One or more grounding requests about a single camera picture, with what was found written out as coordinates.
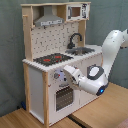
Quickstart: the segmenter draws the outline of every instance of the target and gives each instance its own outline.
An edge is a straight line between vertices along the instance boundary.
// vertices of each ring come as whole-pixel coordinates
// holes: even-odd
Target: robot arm
[[[114,30],[106,37],[103,46],[103,65],[91,66],[89,74],[84,76],[79,69],[66,65],[64,73],[69,86],[84,90],[93,95],[101,95],[108,86],[108,76],[120,47],[128,47],[128,30]]]

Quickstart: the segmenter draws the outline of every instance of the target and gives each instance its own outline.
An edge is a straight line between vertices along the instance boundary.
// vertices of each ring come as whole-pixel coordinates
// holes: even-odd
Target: wooden toy kitchen
[[[97,98],[69,87],[65,65],[100,66],[100,46],[85,45],[90,2],[22,4],[26,108],[46,128]]]

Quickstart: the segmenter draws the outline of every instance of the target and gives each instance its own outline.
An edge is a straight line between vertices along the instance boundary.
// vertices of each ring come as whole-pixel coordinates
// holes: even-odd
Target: oven handle
[[[70,11],[70,15],[68,16],[68,19],[71,19],[71,17],[72,17],[72,7],[68,6],[68,10]]]
[[[61,85],[59,85],[59,87],[67,87],[67,86],[69,86],[69,84],[61,84]]]

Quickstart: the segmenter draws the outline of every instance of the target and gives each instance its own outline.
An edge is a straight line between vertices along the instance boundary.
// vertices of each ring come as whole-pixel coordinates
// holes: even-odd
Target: table surface
[[[37,119],[23,109],[16,110],[0,118],[0,128],[44,128]],[[69,118],[52,125],[50,128],[81,128]]]
[[[115,128],[128,118],[128,89],[109,83],[102,96],[71,117],[87,128]]]

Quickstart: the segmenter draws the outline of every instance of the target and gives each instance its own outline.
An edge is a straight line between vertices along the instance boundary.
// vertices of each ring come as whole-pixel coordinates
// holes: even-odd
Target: pegboard backsplash
[[[69,22],[33,28],[31,31],[33,58],[66,50],[72,34],[78,33],[78,27],[79,22]],[[78,46],[77,35],[73,38],[73,43]]]

